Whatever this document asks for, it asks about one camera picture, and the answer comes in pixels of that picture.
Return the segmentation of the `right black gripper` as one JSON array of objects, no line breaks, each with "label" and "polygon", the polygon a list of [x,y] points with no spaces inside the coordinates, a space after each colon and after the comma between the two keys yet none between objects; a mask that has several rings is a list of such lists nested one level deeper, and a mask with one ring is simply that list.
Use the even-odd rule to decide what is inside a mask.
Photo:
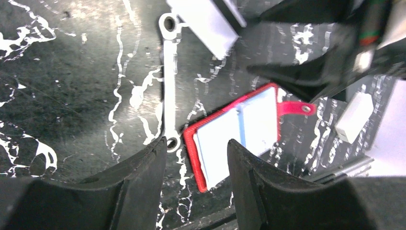
[{"label": "right black gripper", "polygon": [[247,66],[261,76],[312,103],[318,98],[348,102],[349,79],[367,74],[406,74],[406,34],[394,19],[404,22],[403,1],[285,0],[261,14],[265,22],[334,23],[336,39],[322,56],[299,65],[276,63]]}]

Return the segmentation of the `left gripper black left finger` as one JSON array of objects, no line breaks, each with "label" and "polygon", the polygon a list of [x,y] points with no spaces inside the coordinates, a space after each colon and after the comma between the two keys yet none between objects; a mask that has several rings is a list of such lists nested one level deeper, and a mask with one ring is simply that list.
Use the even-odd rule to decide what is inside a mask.
[{"label": "left gripper black left finger", "polygon": [[153,230],[167,140],[159,137],[132,157],[65,184],[28,177],[0,181],[3,230]]}]

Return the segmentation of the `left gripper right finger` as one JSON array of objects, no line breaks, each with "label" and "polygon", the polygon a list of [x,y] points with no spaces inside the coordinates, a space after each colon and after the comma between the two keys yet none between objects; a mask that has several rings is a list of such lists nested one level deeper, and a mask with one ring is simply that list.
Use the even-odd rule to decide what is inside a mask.
[{"label": "left gripper right finger", "polygon": [[345,177],[327,184],[274,167],[236,140],[227,159],[241,230],[403,230],[404,177]]}]

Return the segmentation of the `red card holder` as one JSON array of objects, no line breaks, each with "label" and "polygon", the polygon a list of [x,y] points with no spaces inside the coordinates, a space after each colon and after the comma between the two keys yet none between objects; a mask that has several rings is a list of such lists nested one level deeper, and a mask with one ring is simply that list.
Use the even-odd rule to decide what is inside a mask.
[{"label": "red card holder", "polygon": [[229,140],[236,140],[252,154],[260,156],[279,141],[282,116],[316,113],[317,106],[313,103],[278,102],[278,91],[277,84],[265,84],[185,129],[183,137],[201,193],[229,176]]}]

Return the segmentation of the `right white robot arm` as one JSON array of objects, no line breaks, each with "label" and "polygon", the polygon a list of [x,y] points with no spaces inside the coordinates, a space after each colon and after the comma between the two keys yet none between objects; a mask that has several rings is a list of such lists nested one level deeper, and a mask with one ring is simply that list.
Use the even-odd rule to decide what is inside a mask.
[{"label": "right white robot arm", "polygon": [[322,56],[298,65],[253,64],[248,71],[279,84],[299,99],[344,100],[369,75],[398,77],[389,113],[378,133],[379,160],[372,175],[406,173],[406,3],[403,0],[285,0],[263,12],[261,22],[334,23],[334,40]]}]

